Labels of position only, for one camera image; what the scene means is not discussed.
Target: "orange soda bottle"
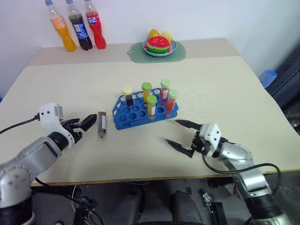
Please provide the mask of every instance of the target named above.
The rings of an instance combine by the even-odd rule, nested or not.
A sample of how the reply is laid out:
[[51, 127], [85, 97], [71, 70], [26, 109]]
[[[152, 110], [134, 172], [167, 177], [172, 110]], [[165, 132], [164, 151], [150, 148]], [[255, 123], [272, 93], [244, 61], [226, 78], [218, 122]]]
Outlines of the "orange soda bottle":
[[53, 5], [52, 0], [45, 0], [45, 3], [48, 6], [48, 14], [50, 20], [57, 33], [60, 35], [65, 49], [68, 52], [74, 52], [77, 49], [77, 46], [69, 35], [64, 18], [62, 17], [58, 9]]

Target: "table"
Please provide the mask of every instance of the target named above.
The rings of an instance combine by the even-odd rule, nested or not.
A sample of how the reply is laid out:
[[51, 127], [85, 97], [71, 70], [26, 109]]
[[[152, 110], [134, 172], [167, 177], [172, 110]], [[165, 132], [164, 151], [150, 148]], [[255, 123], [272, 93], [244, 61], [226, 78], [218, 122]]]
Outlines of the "table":
[[[180, 93], [177, 119], [216, 122], [223, 137], [246, 146], [255, 162], [270, 162], [282, 170], [300, 168], [300, 138], [273, 98], [238, 52], [226, 40], [182, 42], [187, 58], [179, 62], [137, 64], [126, 55], [129, 44], [109, 45], [104, 51], [65, 52], [42, 49], [22, 71], [0, 104], [0, 129], [32, 118], [39, 106], [63, 105], [64, 118], [85, 118], [106, 109], [107, 136], [100, 139], [97, 126], [83, 132], [72, 149], [39, 176], [50, 183], [99, 183], [127, 179], [148, 180], [212, 177], [201, 155], [192, 159], [175, 151], [165, 138], [189, 148], [195, 130], [174, 119], [124, 130], [114, 126], [112, 108], [121, 89], [141, 90], [143, 82], [160, 86], [172, 80]], [[0, 163], [46, 135], [38, 121], [0, 135]], [[218, 168], [215, 160], [210, 163]], [[273, 168], [264, 167], [264, 172]]]

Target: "test tube rack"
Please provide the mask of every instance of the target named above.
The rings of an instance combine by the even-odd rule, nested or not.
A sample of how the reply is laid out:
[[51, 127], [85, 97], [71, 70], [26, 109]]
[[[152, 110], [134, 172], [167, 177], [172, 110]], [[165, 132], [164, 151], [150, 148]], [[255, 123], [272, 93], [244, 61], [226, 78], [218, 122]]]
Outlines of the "test tube rack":
[[155, 114], [152, 116], [147, 114], [147, 104], [143, 100], [142, 91], [132, 93], [132, 106], [126, 105], [124, 95], [121, 95], [118, 98], [118, 101], [112, 110], [113, 121], [118, 130], [166, 120], [177, 116], [177, 103], [175, 103], [172, 111], [167, 111], [165, 108], [166, 103], [161, 104], [160, 88], [152, 89], [151, 92], [157, 98]]

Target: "test tube with black contents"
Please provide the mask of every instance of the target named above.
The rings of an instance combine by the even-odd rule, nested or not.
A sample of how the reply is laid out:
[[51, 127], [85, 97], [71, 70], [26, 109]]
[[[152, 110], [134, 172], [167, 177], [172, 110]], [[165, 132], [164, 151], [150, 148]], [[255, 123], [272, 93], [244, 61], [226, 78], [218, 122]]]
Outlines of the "test tube with black contents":
[[126, 104], [127, 106], [131, 106], [133, 105], [133, 99], [132, 99], [132, 88], [130, 86], [125, 86], [123, 89], [122, 89], [122, 92], [125, 96], [125, 101], [126, 101]]
[[106, 134], [106, 111], [100, 110], [98, 112], [98, 135], [103, 138]]

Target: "dark liquid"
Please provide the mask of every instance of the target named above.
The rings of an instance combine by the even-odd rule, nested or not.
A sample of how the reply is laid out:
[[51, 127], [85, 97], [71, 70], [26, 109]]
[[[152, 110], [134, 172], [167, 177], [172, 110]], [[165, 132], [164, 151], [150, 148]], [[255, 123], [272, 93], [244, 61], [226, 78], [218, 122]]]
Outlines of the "dark liquid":
[[[83, 16], [81, 14], [74, 14], [69, 16], [69, 20], [71, 21], [72, 24], [78, 24], [78, 23], [83, 23]], [[89, 50], [93, 48], [92, 42], [90, 41], [90, 37], [88, 36], [86, 39], [80, 40], [78, 39], [80, 47], [83, 50]]]
[[125, 100], [126, 100], [127, 106], [133, 105], [132, 95], [125, 95]]

